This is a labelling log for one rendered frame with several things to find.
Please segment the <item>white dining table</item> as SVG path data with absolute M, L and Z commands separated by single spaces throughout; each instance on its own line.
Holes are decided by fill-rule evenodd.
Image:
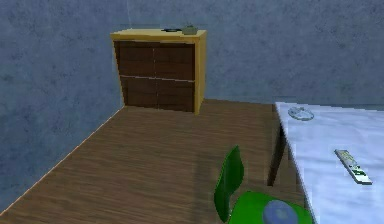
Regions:
M 267 184 L 274 184 L 285 149 L 314 224 L 384 224 L 384 111 L 304 104 L 301 121 L 277 102 L 276 144 Z

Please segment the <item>yellow cupboard with brown drawers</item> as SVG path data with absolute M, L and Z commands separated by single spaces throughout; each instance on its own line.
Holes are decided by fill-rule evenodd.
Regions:
M 204 100 L 207 32 L 162 29 L 110 34 L 126 106 L 197 114 Z

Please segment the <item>green chair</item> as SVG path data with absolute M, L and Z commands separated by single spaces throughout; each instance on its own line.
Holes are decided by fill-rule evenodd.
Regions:
M 269 201 L 280 200 L 265 193 L 246 191 L 231 204 L 231 196 L 241 186 L 244 165 L 238 145 L 227 154 L 214 190 L 214 205 L 224 224 L 264 224 L 262 212 Z M 315 224 L 310 212 L 295 203 L 289 204 L 298 215 L 298 224 Z

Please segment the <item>clear glass dish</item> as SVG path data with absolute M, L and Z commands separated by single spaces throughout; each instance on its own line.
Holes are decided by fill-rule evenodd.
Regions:
M 300 121 L 309 121 L 314 118 L 314 114 L 304 107 L 292 107 L 288 110 L 288 114 L 292 118 Z

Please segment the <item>grey remote control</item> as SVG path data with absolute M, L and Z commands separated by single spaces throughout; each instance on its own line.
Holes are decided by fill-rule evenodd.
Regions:
M 357 163 L 357 161 L 349 153 L 348 150 L 336 149 L 334 153 L 357 184 L 372 184 L 372 180 L 369 178 L 369 176 L 361 168 L 361 166 Z

